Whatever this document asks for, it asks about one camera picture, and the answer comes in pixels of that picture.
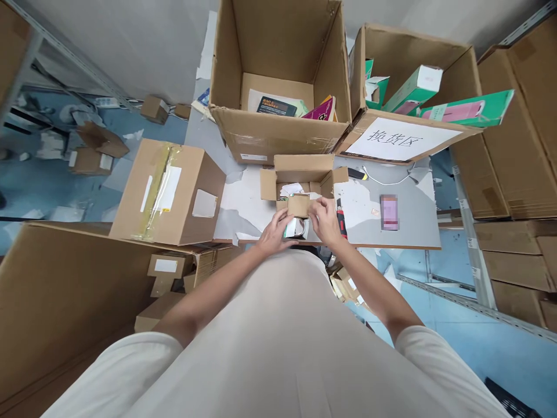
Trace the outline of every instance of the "hand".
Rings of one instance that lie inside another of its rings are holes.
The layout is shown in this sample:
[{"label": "hand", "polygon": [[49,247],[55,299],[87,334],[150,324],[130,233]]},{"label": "hand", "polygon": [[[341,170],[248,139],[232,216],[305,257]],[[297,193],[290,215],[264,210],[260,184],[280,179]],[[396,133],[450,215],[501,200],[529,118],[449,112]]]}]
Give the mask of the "hand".
[{"label": "hand", "polygon": [[334,199],[320,197],[312,200],[308,213],[312,220],[313,230],[327,247],[334,247],[344,240],[338,226],[337,207]]},{"label": "hand", "polygon": [[273,215],[273,219],[271,219],[255,245],[255,248],[258,248],[265,257],[298,244],[298,241],[294,240],[283,241],[284,229],[294,217],[294,215],[287,215],[287,212],[288,208],[284,208]]}]

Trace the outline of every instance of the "white shirt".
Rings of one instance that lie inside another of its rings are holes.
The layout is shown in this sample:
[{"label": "white shirt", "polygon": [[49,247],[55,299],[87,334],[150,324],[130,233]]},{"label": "white shirt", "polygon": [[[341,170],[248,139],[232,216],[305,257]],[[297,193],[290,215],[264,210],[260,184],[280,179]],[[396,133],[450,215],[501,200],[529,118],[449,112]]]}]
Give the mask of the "white shirt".
[{"label": "white shirt", "polygon": [[117,341],[43,415],[62,416],[508,417],[436,332],[409,327],[393,349],[301,250],[266,260],[186,349]]}]

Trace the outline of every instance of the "blue floor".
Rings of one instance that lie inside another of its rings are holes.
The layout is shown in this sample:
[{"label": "blue floor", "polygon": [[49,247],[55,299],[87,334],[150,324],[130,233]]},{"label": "blue floor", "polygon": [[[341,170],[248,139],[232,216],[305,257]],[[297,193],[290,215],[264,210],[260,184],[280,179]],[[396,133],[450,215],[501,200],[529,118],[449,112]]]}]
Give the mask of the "blue floor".
[{"label": "blue floor", "polygon": [[[33,93],[41,105],[59,112],[75,99],[52,93]],[[170,117],[164,126],[150,123],[127,110],[106,110],[101,117],[107,128],[119,135],[144,129],[145,138],[183,143],[187,122]],[[55,123],[62,122],[53,116]],[[36,151],[39,135],[25,136],[13,131],[1,131],[0,147],[16,154]],[[435,187],[437,206],[441,210],[458,208],[456,189],[448,151],[432,157],[433,177],[441,179]],[[48,218],[57,206],[72,206],[85,210],[84,221],[99,221],[103,212],[120,202],[121,193],[102,187],[106,177],[85,177],[68,171],[65,161],[44,161],[32,158],[0,161],[0,190],[8,200],[0,215],[20,217],[39,209]],[[0,222],[0,255],[5,254],[12,241]],[[430,251],[431,272],[473,284],[469,266],[466,237],[463,231],[442,230],[441,251]],[[397,273],[426,281],[425,252],[422,250],[382,250],[378,268],[385,271],[393,264]],[[402,283],[402,295],[422,321],[439,332],[483,380],[490,377],[543,417],[557,417],[557,345],[524,331],[474,313],[407,283]],[[368,311],[353,306],[366,318],[375,332],[390,342],[385,327]]]}]

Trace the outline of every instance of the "white sleeve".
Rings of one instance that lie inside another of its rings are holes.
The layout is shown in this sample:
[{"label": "white sleeve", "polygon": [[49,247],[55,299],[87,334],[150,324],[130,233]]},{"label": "white sleeve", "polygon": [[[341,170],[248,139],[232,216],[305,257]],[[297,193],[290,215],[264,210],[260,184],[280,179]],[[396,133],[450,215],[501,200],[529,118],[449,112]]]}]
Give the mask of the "white sleeve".
[{"label": "white sleeve", "polygon": [[474,416],[510,417],[472,369],[435,331],[424,326],[408,327],[400,333],[395,348]]},{"label": "white sleeve", "polygon": [[121,416],[182,351],[175,338],[162,333],[122,338],[104,350],[42,418]]}]

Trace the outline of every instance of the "person's left hand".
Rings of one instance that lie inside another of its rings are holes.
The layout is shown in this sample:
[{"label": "person's left hand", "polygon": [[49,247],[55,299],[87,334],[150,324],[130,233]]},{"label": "person's left hand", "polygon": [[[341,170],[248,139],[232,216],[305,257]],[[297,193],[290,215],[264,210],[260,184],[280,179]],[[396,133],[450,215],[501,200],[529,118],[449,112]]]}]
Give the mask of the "person's left hand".
[{"label": "person's left hand", "polygon": [[255,245],[255,248],[258,248],[265,257],[298,244],[298,241],[295,240],[283,241],[284,229],[294,217],[294,215],[288,216],[287,212],[288,208],[284,208],[273,215],[273,219],[271,219]]}]

